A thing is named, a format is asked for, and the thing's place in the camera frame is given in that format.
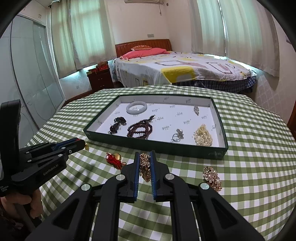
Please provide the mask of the person's left hand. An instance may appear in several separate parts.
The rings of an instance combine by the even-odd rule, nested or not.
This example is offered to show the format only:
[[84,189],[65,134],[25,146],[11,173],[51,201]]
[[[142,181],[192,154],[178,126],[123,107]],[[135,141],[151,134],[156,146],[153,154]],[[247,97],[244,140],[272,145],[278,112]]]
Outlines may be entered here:
[[32,218],[39,217],[43,214],[43,204],[41,199],[41,192],[39,189],[33,192],[33,194],[22,195],[19,193],[10,194],[5,197],[1,197],[1,203],[5,211],[13,217],[20,218],[16,205],[27,205],[30,206],[30,216]]

